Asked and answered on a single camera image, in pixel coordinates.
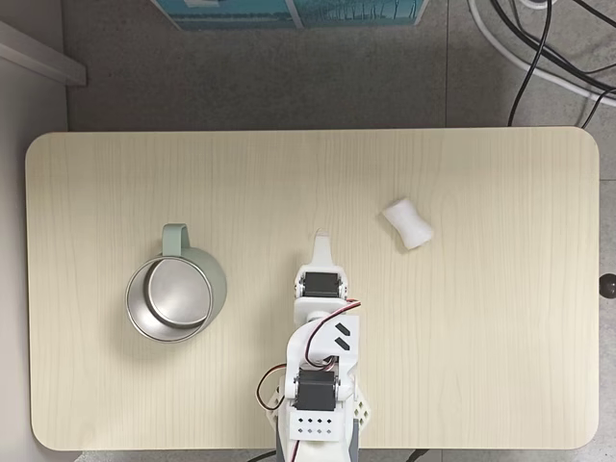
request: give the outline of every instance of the black cable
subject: black cable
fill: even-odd
[[[582,8],[587,10],[589,13],[591,13],[594,16],[596,16],[597,18],[599,18],[601,21],[606,22],[607,24],[609,24],[613,28],[616,28],[616,21],[615,20],[613,20],[611,17],[607,17],[605,14],[601,13],[599,10],[595,10],[593,7],[588,5],[586,2],[584,2],[582,0],[574,0],[574,3],[577,3]]]
[[[606,96],[608,96],[610,93],[613,93],[614,91],[616,91],[616,89],[606,90],[599,95],[599,97],[597,98],[597,101],[595,101],[595,105],[593,106],[593,109],[590,111],[590,114],[586,118],[586,121],[584,121],[584,123],[582,124],[581,128],[586,128],[588,126],[593,116],[595,115],[595,112],[599,109],[601,100],[604,99]]]
[[[543,28],[543,34],[541,35],[541,40],[539,41],[539,48],[537,48],[537,53],[535,53],[535,57],[528,68],[528,72],[526,73],[526,77],[518,90],[518,94],[516,95],[516,99],[513,101],[513,105],[511,106],[511,112],[509,113],[509,121],[507,122],[507,126],[510,127],[513,125],[513,117],[516,115],[516,110],[518,109],[518,105],[520,104],[520,100],[522,99],[522,95],[524,94],[526,87],[528,86],[528,82],[530,82],[530,78],[532,74],[535,72],[535,68],[539,63],[539,59],[541,58],[541,54],[543,52],[543,47],[546,44],[546,40],[548,39],[548,32],[550,31],[550,23],[552,22],[552,0],[548,0],[548,12],[546,13],[546,25]]]
[[[265,382],[266,378],[268,378],[272,372],[279,371],[286,367],[287,367],[286,364],[278,364],[274,366],[273,368],[270,368],[266,373],[264,373],[263,377],[261,377],[261,380],[259,380],[259,384],[257,385],[257,389],[255,390],[254,395],[257,398],[257,401],[259,401],[259,404],[261,405],[261,407],[263,407],[266,411],[275,411],[282,405],[282,403],[284,402],[284,399],[280,399],[274,407],[268,406],[266,402],[263,401],[263,399],[261,398],[261,385],[263,385],[263,382]]]
[[[430,449],[415,449],[413,452],[411,452],[409,458],[406,459],[406,462],[415,462],[417,459],[425,455],[425,453],[429,450]]]
[[[522,32],[529,39],[533,39],[535,43],[539,43],[539,38],[531,34],[529,31],[527,31],[525,27],[522,25],[522,20],[520,19],[520,14],[518,13],[518,6],[516,4],[517,1],[518,0],[509,0],[509,4],[511,5],[511,11],[513,12],[513,18],[515,19],[516,24],[518,25],[518,29],[520,29],[520,32]],[[616,67],[616,63],[614,63],[614,64],[606,65],[604,67],[600,67],[594,70],[582,70],[579,67],[577,67],[575,64],[573,64],[571,61],[569,61],[567,58],[565,58],[561,53],[555,50],[547,42],[546,42],[545,47],[547,50],[550,50],[555,55],[555,57],[560,59],[560,61],[562,61],[563,63],[567,65],[570,65],[571,67],[574,67],[575,69],[579,70],[579,72],[586,74],[586,75],[598,74],[599,72],[604,72],[613,67]]]
[[[502,20],[502,22],[504,22],[504,24],[507,26],[507,28],[511,32],[513,32],[518,39],[523,41],[526,45],[528,45],[533,50],[537,51],[537,49],[539,48],[539,45],[537,43],[535,43],[531,38],[528,38],[527,36],[525,36],[522,33],[522,31],[520,31],[516,27],[516,25],[511,21],[509,16],[507,16],[507,14],[502,9],[501,4],[499,3],[499,0],[490,0],[490,3],[492,4],[492,7],[495,9],[497,14],[499,15],[499,17]],[[591,86],[593,86],[593,87],[595,87],[597,89],[605,91],[605,90],[611,90],[611,89],[615,88],[615,87],[612,87],[612,86],[610,86],[608,84],[605,84],[604,82],[601,82],[599,80],[596,80],[596,79],[594,79],[594,78],[584,74],[583,72],[581,72],[579,69],[577,69],[574,66],[571,66],[571,65],[568,65],[566,63],[563,63],[552,52],[550,52],[550,50],[544,49],[543,50],[543,56],[545,56],[546,59],[548,59],[552,63],[556,64],[561,69],[566,70],[567,72],[569,72],[573,76],[579,78],[579,80],[581,80],[583,82],[586,82],[587,84],[589,84],[589,85],[591,85]]]
[[[276,455],[276,451],[275,450],[271,450],[270,452],[266,452],[264,454],[257,455],[256,457],[253,457],[253,458],[251,458],[250,460],[248,460],[246,462],[259,462],[260,460],[267,459],[268,457],[273,457],[274,455]]]

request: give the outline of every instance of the green mug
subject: green mug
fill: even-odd
[[[186,224],[171,223],[163,227],[163,253],[131,277],[126,310],[145,337],[181,342],[215,319],[226,295],[226,278],[218,261],[191,247]]]

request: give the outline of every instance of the red wire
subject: red wire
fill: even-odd
[[[268,405],[265,404],[265,402],[261,399],[261,385],[263,385],[263,382],[265,381],[266,378],[268,378],[268,376],[275,371],[278,371],[280,369],[284,369],[286,368],[287,365],[286,364],[278,364],[276,366],[274,366],[273,368],[269,369],[269,371],[267,371],[263,377],[261,377],[261,380],[259,380],[259,385],[257,385],[257,390],[255,392],[255,395],[257,397],[257,401],[259,401],[259,404],[261,404],[261,407],[263,407],[264,409],[267,409],[268,411],[275,411],[276,409],[278,409],[280,407],[280,405],[282,404],[282,401],[284,401],[284,399],[280,399],[278,401],[278,404],[276,404],[275,407],[270,407]]]
[[[362,304],[361,301],[355,300],[353,298],[350,298],[349,300],[347,300],[350,302],[349,305],[347,306],[343,306],[342,308],[339,308],[338,310],[334,311],[331,315],[325,317],[323,320],[321,320],[321,322],[319,323],[319,325],[317,325],[317,327],[315,328],[315,330],[312,331],[312,334],[310,334],[310,337],[308,337],[308,342],[306,343],[306,350],[304,351],[304,358],[306,359],[306,362],[311,365],[313,368],[318,368],[318,369],[326,369],[327,367],[330,366],[330,363],[323,365],[323,364],[317,364],[317,363],[313,363],[310,358],[308,357],[308,354],[310,353],[310,345],[312,344],[313,339],[315,338],[315,335],[317,335],[317,332],[319,332],[319,330],[325,325],[326,322],[333,320],[334,318],[336,318],[339,315],[342,315],[343,313],[346,313],[349,310],[352,310],[353,308],[357,308],[358,306],[360,306]]]
[[[295,447],[293,449],[293,456],[291,457],[291,462],[295,462],[295,458],[297,457],[297,448],[299,448],[299,441],[295,442]]]

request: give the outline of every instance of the gray wall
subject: gray wall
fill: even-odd
[[[1,0],[0,20],[62,50],[60,0]],[[0,461],[74,460],[32,434],[29,405],[24,158],[30,143],[66,130],[63,85],[0,59]]]

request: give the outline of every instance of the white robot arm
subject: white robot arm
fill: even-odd
[[[295,278],[297,330],[287,345],[286,374],[267,408],[279,462],[356,462],[370,408],[357,385],[359,306],[347,299],[347,275],[333,264],[319,232],[313,259]]]

